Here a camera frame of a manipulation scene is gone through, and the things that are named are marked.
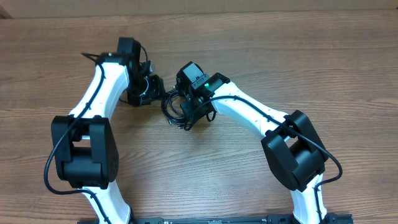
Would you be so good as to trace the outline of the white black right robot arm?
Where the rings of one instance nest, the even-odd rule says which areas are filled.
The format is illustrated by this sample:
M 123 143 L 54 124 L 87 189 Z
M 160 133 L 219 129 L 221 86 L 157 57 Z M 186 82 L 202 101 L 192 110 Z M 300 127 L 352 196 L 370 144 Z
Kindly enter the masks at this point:
M 323 204 L 322 185 L 340 179 L 343 169 L 326 150 L 306 114 L 272 109 L 245 94 L 226 76 L 209 76 L 193 62 L 178 71 L 175 88 L 186 99 L 181 105 L 184 130 L 192 129 L 202 117 L 213 121 L 216 114 L 222 114 L 260 140 L 271 172 L 290 190 L 292 223 L 337 221 Z

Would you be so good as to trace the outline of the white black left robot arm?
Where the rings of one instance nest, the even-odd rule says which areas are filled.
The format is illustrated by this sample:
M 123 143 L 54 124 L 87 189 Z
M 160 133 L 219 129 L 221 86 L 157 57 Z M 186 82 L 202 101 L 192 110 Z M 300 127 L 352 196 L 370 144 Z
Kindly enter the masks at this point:
M 151 60 L 140 60 L 146 52 L 134 38 L 121 37 L 115 52 L 85 53 L 95 63 L 94 77 L 74 109 L 51 124 L 53 149 L 44 184 L 53 194 L 83 194 L 98 216 L 96 223 L 134 223 L 116 182 L 119 154 L 111 118 L 122 95 L 126 104 L 141 107 L 164 94 Z

